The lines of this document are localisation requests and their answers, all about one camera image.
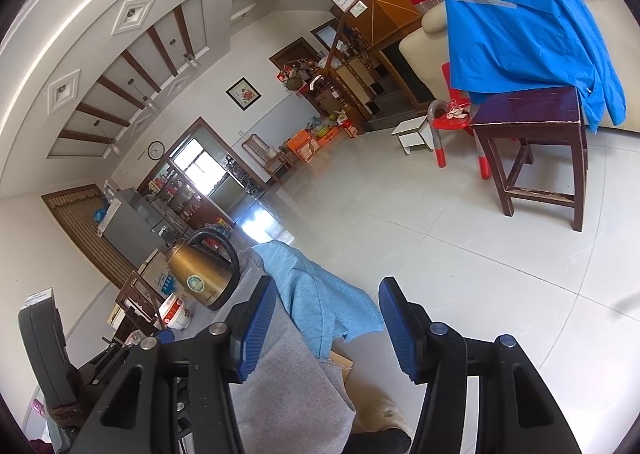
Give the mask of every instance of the red and white container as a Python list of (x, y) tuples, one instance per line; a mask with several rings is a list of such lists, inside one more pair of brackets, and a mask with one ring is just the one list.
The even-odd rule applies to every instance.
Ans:
[(159, 313), (164, 325), (171, 329), (185, 329), (191, 322), (191, 312), (175, 293), (162, 303)]

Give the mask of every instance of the white label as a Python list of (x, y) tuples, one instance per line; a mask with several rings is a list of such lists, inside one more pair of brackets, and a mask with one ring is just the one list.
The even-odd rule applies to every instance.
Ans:
[(47, 288), (46, 290), (43, 290), (39, 293), (31, 295), (30, 297), (27, 297), (27, 300), (24, 301), (24, 306), (22, 306), (21, 309), (28, 308), (29, 306), (33, 306), (38, 302), (41, 302), (46, 299), (50, 299), (52, 297), (53, 297), (53, 288)]
[(351, 14), (354, 17), (357, 17), (361, 13), (363, 13), (363, 11), (366, 10), (366, 9), (367, 9), (367, 5), (364, 4), (363, 1), (359, 0), (359, 1), (356, 2), (356, 5), (353, 8), (351, 8), (349, 11), (351, 12)]

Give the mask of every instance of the kettle label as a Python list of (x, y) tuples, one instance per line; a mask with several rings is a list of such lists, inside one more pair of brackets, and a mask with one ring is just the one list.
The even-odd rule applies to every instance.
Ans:
[(191, 275), (191, 277), (187, 279), (187, 286), (191, 291), (200, 293), (204, 290), (204, 281), (196, 275)]

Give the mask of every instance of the electric kettle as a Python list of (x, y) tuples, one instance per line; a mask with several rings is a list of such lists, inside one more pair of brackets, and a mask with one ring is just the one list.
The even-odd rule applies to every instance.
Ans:
[[(205, 239), (220, 243), (231, 260), (202, 244)], [(178, 239), (165, 256), (175, 279), (212, 311), (222, 308), (238, 286), (238, 254), (229, 240), (212, 228), (197, 230), (188, 239)]]

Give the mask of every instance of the ceiling beam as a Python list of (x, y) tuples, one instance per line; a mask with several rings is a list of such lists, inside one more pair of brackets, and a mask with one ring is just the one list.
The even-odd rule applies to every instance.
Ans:
[(149, 84), (151, 87), (153, 87), (156, 92), (160, 92), (160, 86), (158, 84), (156, 84), (156, 82), (154, 81), (153, 78), (151, 78), (151, 76), (149, 76), (149, 73), (145, 71), (145, 69), (138, 63), (138, 61), (133, 57), (133, 55), (131, 53), (129, 53), (129, 50), (124, 50), (122, 52), (122, 58), (124, 58), (129, 65), (134, 69), (135, 72), (137, 72), (137, 74), (139, 74), (140, 76), (142, 76), (142, 78), (145, 79), (145, 82), (147, 84)]
[(127, 100), (130, 104), (135, 105), (140, 110), (144, 110), (145, 104), (142, 103), (138, 98), (131, 96), (126, 90), (121, 88), (119, 85), (114, 84), (110, 81), (106, 76), (101, 76), (98, 78), (98, 83), (103, 87), (106, 87), (111, 92), (115, 92), (119, 97), (123, 100)]
[(184, 43), (185, 49), (187, 49), (187, 53), (195, 58), (195, 53), (193, 53), (193, 46), (191, 45), (191, 39), (189, 38), (189, 30), (187, 29), (187, 22), (184, 19), (184, 11), (182, 11), (182, 4), (178, 4), (174, 8), (174, 16), (175, 20), (178, 23), (178, 29), (180, 30), (180, 36), (182, 37), (182, 42)]
[(108, 136), (98, 136), (95, 134), (87, 134), (85, 132), (76, 132), (75, 130), (67, 129), (61, 130), (58, 137), (63, 139), (75, 139), (78, 141), (90, 141), (92, 143), (104, 143), (105, 145), (115, 143), (115, 140)]
[(156, 49), (160, 53), (160, 56), (162, 56), (164, 63), (169, 68), (169, 71), (171, 71), (171, 74), (174, 76), (178, 76), (178, 70), (175, 68), (174, 63), (171, 61), (171, 57), (169, 56), (169, 53), (166, 52), (164, 45), (162, 45), (162, 40), (160, 40), (160, 36), (158, 35), (156, 28), (151, 26), (148, 30), (146, 30), (146, 32), (149, 33), (149, 36), (153, 40)]
[(128, 127), (129, 125), (131, 125), (130, 122), (125, 120), (124, 118), (114, 116), (113, 114), (100, 110), (99, 108), (92, 107), (91, 105), (88, 105), (86, 103), (80, 102), (76, 107), (76, 110), (106, 121), (110, 121), (111, 123), (122, 125), (123, 127)]

